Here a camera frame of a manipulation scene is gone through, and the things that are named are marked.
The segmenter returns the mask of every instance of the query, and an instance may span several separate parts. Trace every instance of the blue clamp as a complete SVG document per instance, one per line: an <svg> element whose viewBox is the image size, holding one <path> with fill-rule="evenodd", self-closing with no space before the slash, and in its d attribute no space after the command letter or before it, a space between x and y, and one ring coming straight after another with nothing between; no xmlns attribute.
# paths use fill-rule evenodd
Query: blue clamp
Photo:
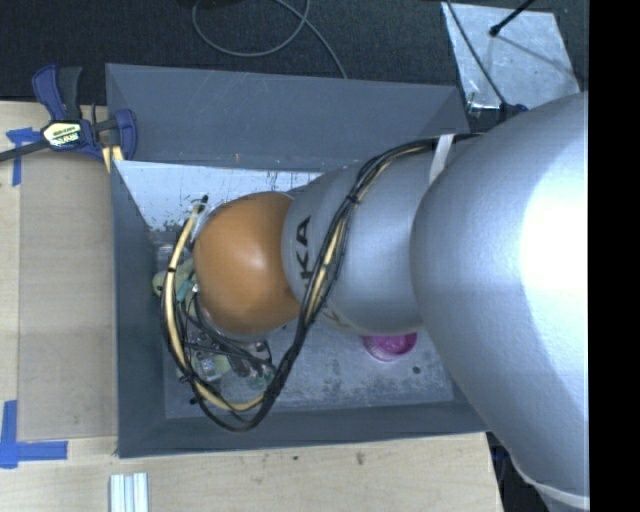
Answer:
<svg viewBox="0 0 640 512"><path fill-rule="evenodd" d="M0 437L0 468L15 469L19 462L32 460L65 460L68 441L21 443L16 441L17 401L4 403L2 436Z"/></svg>
<svg viewBox="0 0 640 512"><path fill-rule="evenodd" d="M77 104L77 87L82 68L60 68L55 64L40 69L32 79L33 91L49 112L51 122L40 131L41 138L29 145L0 153L0 162L49 148L53 151L73 151L100 162L104 161L105 145L98 133L117 129L122 155L133 158L137 146L136 122L133 112L122 109L115 112L114 119L91 124L82 119Z"/></svg>
<svg viewBox="0 0 640 512"><path fill-rule="evenodd" d="M16 148L22 147L26 143L39 142L42 140L42 134L31 128L19 128L18 130L9 130L7 137ZM13 161L13 178L11 179L11 185L14 187L20 185L22 181L22 159L18 156Z"/></svg>

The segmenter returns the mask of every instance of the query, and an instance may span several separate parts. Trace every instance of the yellow label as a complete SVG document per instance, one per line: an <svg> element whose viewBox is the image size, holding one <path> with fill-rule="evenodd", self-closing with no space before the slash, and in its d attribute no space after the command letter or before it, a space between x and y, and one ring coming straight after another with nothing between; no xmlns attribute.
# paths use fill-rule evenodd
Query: yellow label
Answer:
<svg viewBox="0 0 640 512"><path fill-rule="evenodd" d="M81 130L79 124L75 123L54 123L49 126L42 135L54 146L62 146L68 142L76 141L79 138L77 133Z"/></svg>

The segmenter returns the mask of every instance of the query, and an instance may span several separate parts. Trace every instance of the pink object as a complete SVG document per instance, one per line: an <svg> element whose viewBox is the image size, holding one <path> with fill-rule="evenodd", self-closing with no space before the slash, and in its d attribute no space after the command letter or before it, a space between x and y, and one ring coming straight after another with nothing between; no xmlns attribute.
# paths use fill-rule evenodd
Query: pink object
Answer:
<svg viewBox="0 0 640 512"><path fill-rule="evenodd" d="M418 340L412 332L402 336L363 336L364 346L373 357L380 361L394 361L411 351Z"/></svg>

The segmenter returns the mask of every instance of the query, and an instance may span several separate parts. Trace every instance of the wire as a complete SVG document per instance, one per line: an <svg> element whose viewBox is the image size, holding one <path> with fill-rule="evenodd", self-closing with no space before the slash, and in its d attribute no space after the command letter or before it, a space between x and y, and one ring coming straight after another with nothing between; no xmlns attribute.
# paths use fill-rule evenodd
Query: wire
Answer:
<svg viewBox="0 0 640 512"><path fill-rule="evenodd" d="M451 12L451 16L453 17L453 21L455 21L456 25L458 26L458 30L460 30L460 34L462 35L462 38L464 39L465 43L467 43L467 46L469 47L469 51L471 52L471 55L473 55L473 58L475 59L476 63L478 64L478 67L480 68L480 71L482 71L482 74L487 79L487 82L489 82L489 85L491 86L493 91L496 93L496 96L498 97L500 102L508 105L509 103L507 102L505 97L502 95L502 93L500 92L500 90L498 89L498 87L496 86L494 81L491 79L491 76L489 75L489 72L485 69L485 67L483 66L482 62L480 61L480 57L478 57L478 54L476 53L475 49L473 48L473 45L471 44L471 41L469 40L469 37L467 36L467 33L462 28L462 23L460 23L460 20L458 19L458 15L453 10L453 5L451 5L451 0L446 0L446 2L447 2L447 7L449 7L449 12Z"/></svg>
<svg viewBox="0 0 640 512"><path fill-rule="evenodd" d="M278 364L273 375L273 379L267 386L267 389L262 395L260 395L260 397L252 402L245 404L227 402L218 392L210 389L206 383L203 383L197 374L193 375L193 369L190 367L190 363L185 357L183 347L178 341L179 333L175 329L175 326L177 325L177 322L175 321L175 310L170 307L170 305L172 305L172 301L167 300L166 296L163 297L163 314L165 324L168 327L172 353L174 353L178 366L183 370L183 374L188 378L189 383L192 386L195 395L195 402L198 403L204 414L217 425L232 432L246 432L255 428L260 424L260 422L262 422L262 420L264 420L273 407L277 397L282 392L293 365L302 350L306 336L315 322L317 315L324 307L332 287L338 279L346 252L346 241L348 239L349 226L353 212L364 199L373 182L389 168L394 160L408 154L431 150L435 145L435 140L437 139L421 140L391 149L382 155L369 160L360 170L349 194L336 210L320 250L318 251L318 256L313 266L311 278L301 302L300 315L298 317L293 342ZM175 277L175 265L177 264L182 248L184 247L184 241L188 238L190 231L193 228L195 217L196 212L194 210L194 213L185 224L185 227L178 239L178 243L176 244L167 270L163 294L166 293L168 295L173 295L175 292L175 282L173 281L173 278ZM197 316L197 299L195 299L195 305ZM207 401L216 407L230 411L233 417L238 420L239 424L231 424L217 417L207 405ZM260 405L259 409L250 419L246 419L237 414L238 412L247 411L258 404Z"/></svg>
<svg viewBox="0 0 640 512"><path fill-rule="evenodd" d="M342 78L348 78L347 73L345 72L344 68L342 67L342 64L340 63L340 59L338 59L338 56L333 51L333 48L331 48L331 45L329 45L329 43L322 36L320 31L308 19L309 10L311 8L311 0L306 0L304 13L302 14L298 12L296 9L294 9L293 7L291 7L289 4L283 2L282 0L271 0L271 1L278 4L280 7L284 7L289 12L291 12L294 16L296 16L300 20L300 23L298 24L296 29L293 31L293 33L287 39L285 39L282 43L280 43L277 46L274 46L273 48L270 48L269 50L265 50L262 52L238 52L234 50L229 50L228 48L224 48L223 46L220 46L219 44L214 43L213 41L211 41L211 39L205 36L204 33L202 32L202 29L198 25L198 19L197 19L198 7L200 6L200 2L202 2L202 0L198 0L194 4L193 8L191 9L191 23L193 24L193 28L198 33L200 38L215 50L221 53L224 53L226 55L230 55L232 57L242 57L247 59L266 57L268 55L273 55L274 53L279 52L280 50L289 46L294 41L294 39L298 36L302 28L306 25L313 32L313 34L320 40L320 42L326 48L326 50L329 52L329 55L331 56L336 66L340 70L340 74L342 75Z"/></svg>

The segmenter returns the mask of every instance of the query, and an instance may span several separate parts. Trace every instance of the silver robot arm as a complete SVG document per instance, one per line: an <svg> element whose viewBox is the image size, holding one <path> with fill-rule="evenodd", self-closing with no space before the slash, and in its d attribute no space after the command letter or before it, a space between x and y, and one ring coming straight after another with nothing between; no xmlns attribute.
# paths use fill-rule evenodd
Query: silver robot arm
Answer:
<svg viewBox="0 0 640 512"><path fill-rule="evenodd" d="M431 186L433 153L391 164L354 213L320 320L423 325L467 398L552 510L588 510L586 95L520 114ZM301 299L357 169L296 197L282 257Z"/></svg>

